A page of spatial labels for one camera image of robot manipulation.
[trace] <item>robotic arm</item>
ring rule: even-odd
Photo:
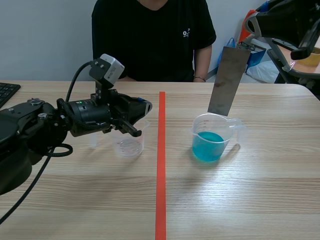
[[[305,59],[313,52],[320,36],[320,0],[271,0],[269,11],[252,14],[244,27],[257,37],[286,41],[297,50],[293,60]]]
[[[63,144],[68,131],[74,137],[111,130],[141,136],[133,125],[151,111],[152,104],[111,89],[124,70],[115,58],[104,54],[83,68],[89,64],[89,74],[96,81],[90,99],[68,102],[74,79],[67,102],[58,99],[57,108],[33,98],[0,111],[0,195],[24,183],[43,156],[70,155],[72,147]],[[56,147],[68,151],[51,153]]]

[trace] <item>metal sheet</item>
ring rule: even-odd
[[[245,72],[250,51],[225,46],[216,75],[208,112],[228,116]]]

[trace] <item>white wall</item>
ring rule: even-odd
[[[248,10],[264,1],[207,0],[217,32],[210,70],[217,66],[225,42],[239,35]],[[0,0],[0,80],[71,80],[78,67],[92,59],[95,3]],[[91,78],[84,72],[79,79]]]
[[[242,23],[250,9],[257,9],[267,0],[206,0],[210,10],[217,39],[213,45],[213,53],[209,72],[218,65],[218,58],[230,38],[237,41]]]

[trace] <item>measuring cup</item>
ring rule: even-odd
[[[216,161],[223,154],[232,136],[238,132],[239,141],[245,128],[240,119],[227,119],[213,113],[200,115],[192,125],[192,151],[197,158],[205,162]]]
[[[129,133],[122,134],[120,131],[111,131],[115,151],[123,157],[135,157],[140,155],[145,147],[145,131],[150,123],[139,120],[134,127],[142,131],[141,136],[133,137]]]

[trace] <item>blue bag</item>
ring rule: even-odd
[[[230,47],[230,48],[235,48],[235,47],[236,47],[236,41],[235,41],[235,39],[234,39],[233,37],[230,38],[230,40],[228,41],[228,43],[226,44],[226,46],[227,46],[227,47]],[[218,59],[218,66],[220,65],[220,62],[221,62],[222,52],[223,52],[223,50],[221,51],[220,56],[219,56],[219,59]]]

